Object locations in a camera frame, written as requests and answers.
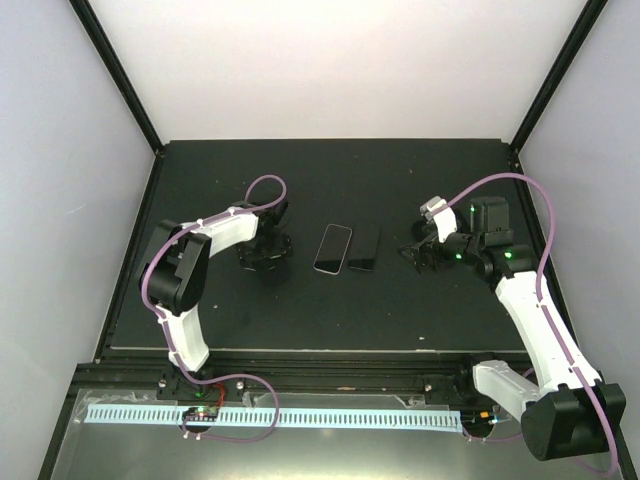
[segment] black table surface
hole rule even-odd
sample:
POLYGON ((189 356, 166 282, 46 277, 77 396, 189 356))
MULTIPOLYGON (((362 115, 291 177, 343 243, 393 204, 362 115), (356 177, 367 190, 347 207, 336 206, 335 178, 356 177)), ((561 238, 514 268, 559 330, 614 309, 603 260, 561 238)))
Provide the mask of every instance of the black table surface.
MULTIPOLYGON (((213 257, 199 310, 212 350, 522 351, 506 311, 467 268, 419 275, 396 251, 413 241, 410 228, 420 205, 435 195, 451 199, 482 177, 508 171, 507 155, 498 140, 173 141, 134 272, 159 221, 221 212, 244 198, 253 179, 276 174, 289 192, 283 224, 295 252, 292 277, 266 287, 240 268, 233 248, 213 257), (327 224, 361 221, 381 227, 375 270, 345 265, 337 276, 314 270, 327 224)), ((255 192, 276 198, 279 191, 266 181, 255 192)), ((513 181, 493 182, 471 196, 481 195, 505 197, 517 242, 531 243, 513 181)), ((467 205, 459 206, 466 212, 467 205)), ((166 349, 135 275, 128 279, 110 348, 166 349)))

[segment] black smartphone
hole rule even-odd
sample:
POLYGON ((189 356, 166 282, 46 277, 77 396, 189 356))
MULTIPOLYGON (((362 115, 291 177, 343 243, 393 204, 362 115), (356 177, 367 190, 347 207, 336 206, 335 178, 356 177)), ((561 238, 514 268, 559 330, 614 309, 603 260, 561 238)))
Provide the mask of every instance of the black smartphone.
POLYGON ((332 223, 327 225, 316 260, 313 262, 313 268, 329 275, 340 273, 340 268, 342 268, 342 262, 344 262, 347 247, 349 246, 349 240, 351 240, 350 228, 332 223))
POLYGON ((376 263, 379 240, 380 225, 358 223, 353 230, 353 239, 349 249, 349 268, 372 271, 376 263))

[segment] purple cable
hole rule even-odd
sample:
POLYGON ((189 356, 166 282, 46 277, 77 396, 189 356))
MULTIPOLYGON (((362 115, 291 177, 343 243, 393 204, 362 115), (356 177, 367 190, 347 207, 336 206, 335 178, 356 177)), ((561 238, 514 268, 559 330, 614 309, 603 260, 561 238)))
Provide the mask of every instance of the purple cable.
MULTIPOLYGON (((195 385, 211 385, 212 383, 226 382, 227 380, 233 380, 236 378, 246 378, 246 379, 261 383, 266 387, 267 390, 269 390, 269 393, 273 395, 273 403, 275 407, 273 421, 271 422, 271 425, 269 425, 269 427, 267 427, 267 429, 264 432, 262 432, 260 435, 256 435, 255 437, 250 437, 250 438, 235 438, 235 437, 225 437, 222 435, 210 435, 210 434, 201 433, 199 434, 201 438, 208 438, 211 440, 221 440, 223 442, 230 442, 230 443, 255 443, 267 438, 269 435, 271 435, 274 432, 276 428, 276 424, 278 423, 278 418, 280 417, 280 402, 278 400, 278 395, 276 394, 276 391, 273 389, 273 387, 269 382, 267 382, 263 378, 257 377, 255 375, 250 375, 248 373, 236 373, 233 375, 224 375, 222 377, 211 378, 209 380, 198 380, 197 378, 194 378, 189 373, 186 365, 184 364, 184 362, 182 361, 182 358, 180 357, 180 354, 176 352, 175 345, 173 343, 173 340, 171 339, 171 333, 169 332, 169 326, 167 325, 167 322, 162 323, 162 331, 164 332, 164 337, 167 339, 169 350, 173 352, 174 358, 176 359, 176 362, 178 362, 180 371, 185 376, 185 378, 189 380, 191 383, 195 385)), ((184 431, 185 435, 189 436, 190 432, 187 431, 186 421, 182 422, 182 430, 184 431)))
MULTIPOLYGON (((280 185, 282 186, 282 193, 280 194, 280 196, 274 200, 273 202, 267 203, 266 205, 260 205, 258 207, 251 207, 251 208, 246 208, 243 210, 236 210, 236 214, 237 215, 245 215, 248 213, 253 213, 253 212, 259 212, 262 210, 267 210, 271 207, 274 207, 275 205, 279 204, 282 200, 284 200, 284 197, 287 195, 287 185, 284 183, 284 180, 282 180, 280 177, 276 176, 276 175, 262 175, 261 177, 256 178, 253 183, 251 183, 251 185, 249 185, 249 188, 247 189, 247 193, 245 195, 245 198, 248 199, 249 195, 251 194, 251 191, 253 190, 253 188, 260 182, 262 182, 263 180, 267 180, 267 179, 272 179, 272 180, 276 180, 277 182, 280 183, 280 185)), ((213 215, 211 217, 205 218, 202 221, 202 226, 208 226, 211 225, 213 222, 216 222, 218 220, 222 220, 223 218, 229 217, 231 216, 231 213, 228 210, 225 210, 222 213, 218 213, 216 215, 213 215)), ((175 244, 180 238, 184 237, 187 233, 191 232, 192 230, 195 230, 197 228, 200 228, 200 224, 199 223, 193 223, 192 225, 186 226, 184 227, 182 230, 180 230, 178 233, 176 233, 174 236, 172 236, 169 240, 167 240, 167 243, 165 243, 162 248, 160 248, 160 250, 158 250, 158 253, 156 253, 156 256, 153 257, 153 259, 151 260, 151 262, 149 262, 149 267, 147 268, 147 271, 144 274, 144 277, 142 277, 142 285, 140 287, 140 294, 142 295, 142 303, 144 303, 145 307, 147 307, 149 310, 151 310, 153 313, 155 313, 158 317, 160 318, 166 318, 166 315, 164 314, 164 312, 162 310, 160 310, 159 308, 157 308, 153 303, 151 303, 151 299, 149 298, 149 279, 151 278, 151 274, 153 273, 153 271, 156 269, 156 267, 158 266, 158 263, 160 262, 160 259, 162 258, 162 256, 167 253, 167 251, 171 248, 171 246, 173 244, 175 244)))
MULTIPOLYGON (((272 179, 272 180, 276 180, 277 182, 280 183, 280 185, 282 186, 282 193, 280 194, 280 196, 274 200, 273 202, 267 203, 266 205, 260 205, 258 207, 251 207, 251 208, 246 208, 246 209, 242 209, 242 210, 236 210, 234 212, 234 215, 246 215, 248 213, 253 213, 253 212, 259 212, 261 210, 267 210, 271 207, 276 206, 277 204, 279 204, 282 200, 284 200, 285 196, 287 195, 287 185, 284 183, 284 180, 282 180, 280 177, 276 176, 276 175, 263 175, 261 177, 256 178, 251 185, 249 185, 249 188, 247 189, 247 193, 245 195, 245 201, 248 201, 249 196, 251 195, 251 191, 254 189, 254 187, 262 182, 263 180, 267 180, 267 179, 272 179)), ((211 217, 205 218, 204 220, 202 220, 202 222, 198 222, 198 223, 194 223, 192 225, 186 226, 184 227, 182 230, 180 230, 178 233, 176 233, 175 235, 173 235, 169 240, 167 240, 167 243, 165 243, 162 248, 160 248, 160 250, 158 250, 158 253, 156 253, 156 255, 153 257, 153 259, 151 260, 151 262, 149 262, 149 267, 147 267, 147 271, 144 274, 144 277, 142 279, 142 285, 140 288, 140 293, 142 295, 142 302, 144 303, 144 305, 151 310, 152 312, 154 312, 160 319, 164 320, 166 319, 166 315, 165 313, 160 310, 159 308, 157 308, 153 303, 151 303, 151 300, 149 299, 149 278, 151 277, 151 274, 153 273, 153 271, 155 270, 155 268, 158 266, 158 263, 160 262, 160 259, 162 258, 162 256, 169 250, 169 248, 171 248, 172 245, 175 244, 175 242, 177 242, 180 238, 182 238, 183 236, 185 236, 187 233, 200 228, 201 226, 206 227, 208 225, 211 225, 214 222, 217 222, 218 220, 222 220, 223 218, 229 217, 231 216, 231 212, 230 211, 225 211, 222 213, 218 213, 216 215, 213 215, 211 217)), ((176 362, 178 363, 178 366, 180 367, 180 371, 182 372, 182 374, 185 376, 185 378, 187 380, 189 380, 191 383, 194 383, 196 385, 210 385, 212 383, 220 383, 220 382, 225 382, 227 380, 232 380, 232 379, 236 379, 236 378, 246 378, 249 380, 254 380, 256 382, 261 383, 262 385, 264 385, 267 390, 273 395, 273 401, 275 404, 275 414, 273 417, 273 422, 271 422, 271 425, 269 425, 269 427, 260 435, 257 435, 255 437, 251 437, 251 438, 234 438, 234 437, 225 437, 225 436, 221 436, 221 435, 204 435, 204 434, 200 434, 201 438, 209 438, 209 439, 213 439, 213 440, 222 440, 225 442, 231 442, 231 443, 253 443, 253 442, 258 442, 266 437, 268 437, 269 435, 271 435, 273 433, 273 431, 275 430, 276 424, 278 423, 278 417, 280 416, 280 403, 278 401, 278 395, 276 394, 275 390, 273 389, 273 387, 263 378, 257 377, 255 375, 249 375, 249 374, 234 374, 234 375, 225 375, 223 377, 218 377, 218 378, 212 378, 209 380, 198 380, 194 377, 191 376, 191 374, 189 373, 189 371, 186 368, 186 365, 184 364, 184 361, 182 360, 182 357, 180 357, 180 354, 176 351, 176 346, 175 343, 173 342, 173 339, 171 338, 171 332, 169 331, 169 326, 167 325, 166 322, 162 322, 162 331, 164 333, 165 339, 167 340, 167 345, 169 347, 169 351, 171 353, 173 353, 174 358, 176 360, 176 362)), ((186 431, 186 426, 183 424, 182 429, 185 431, 185 434, 188 436, 189 432, 186 431)))
MULTIPOLYGON (((465 188, 462 192, 460 192, 458 195, 456 195, 453 200, 451 200, 450 202, 448 202, 446 205, 443 205, 440 208, 435 209, 432 214, 435 215, 439 212, 441 212, 442 210, 444 210, 447 207, 451 207, 453 205, 455 205, 456 203, 458 203, 462 198, 464 198, 465 196, 467 196, 469 193, 471 193, 472 191, 474 191, 476 188, 489 183, 489 182, 493 182, 494 180, 502 180, 505 178, 511 178, 511 179, 515 179, 515 180, 522 180, 523 182, 527 182, 530 185, 533 185, 536 190, 538 190, 538 192, 540 192, 540 194, 542 195, 542 198, 544 198, 544 201, 547 205, 547 210, 549 211, 549 235, 547 237, 547 244, 544 247, 544 250, 542 251, 542 255, 540 256, 540 264, 538 265, 538 271, 536 272, 536 296, 538 297, 538 301, 542 301, 542 278, 544 276, 544 267, 547 263, 547 260, 549 259, 549 254, 551 252, 551 245, 553 244, 553 239, 555 237, 555 233, 556 233, 556 215, 555 215, 555 211, 553 209, 553 205, 551 203, 551 199, 549 198, 549 195, 547 193, 547 191, 542 187, 542 185, 540 185, 537 181, 535 181, 533 178, 527 177, 526 175, 521 175, 519 173, 497 173, 495 175, 489 175, 488 177, 485 177, 481 180, 478 180, 477 182, 473 183, 472 185, 470 185, 469 187, 465 188)), ((541 305, 541 309, 542 312, 544 313, 544 316, 547 320, 547 323, 549 324, 549 327, 551 328, 553 335, 555 336, 558 344, 560 345, 560 348, 562 349, 562 352, 564 353, 565 357, 567 358, 567 361, 573 365, 574 364, 574 358, 573 355, 571 355, 571 352, 569 351, 569 347, 567 346, 567 344, 565 343, 564 339, 562 338, 562 336, 560 335, 560 332, 558 331, 558 328, 555 325, 555 322, 553 321, 553 318, 551 317, 551 314, 549 313, 549 309, 545 306, 545 305, 541 305)), ((609 452, 611 454, 611 465, 609 466, 609 469, 606 471, 601 471, 601 470, 596 470, 593 467, 585 464, 584 462, 577 460, 578 463, 580 463, 582 466, 584 466, 587 470, 601 475, 603 477, 610 477, 612 475, 614 475, 617 470, 618 470, 618 449, 616 447, 616 441, 613 435, 613 430, 611 429, 611 425, 609 425, 609 420, 607 419, 607 415, 604 413, 604 410, 602 409, 602 405, 600 405, 600 402, 598 401, 595 392, 593 391, 593 388, 591 388, 591 386, 589 385, 589 383, 587 382, 586 378, 584 377, 584 375, 582 374, 582 372, 580 371, 579 367, 574 367, 573 371, 575 372, 576 376, 578 377, 578 380, 580 380, 580 383, 582 384, 582 387, 585 389, 585 391, 587 392, 587 396, 589 397, 589 400, 591 400, 591 403, 593 404, 593 408, 596 412, 596 415, 598 416, 598 419, 600 420, 600 423, 602 424, 602 429, 604 430, 604 434, 605 437, 607 438, 607 444, 609 445, 609 452)), ((504 439, 496 439, 496 441, 505 441, 504 439)))

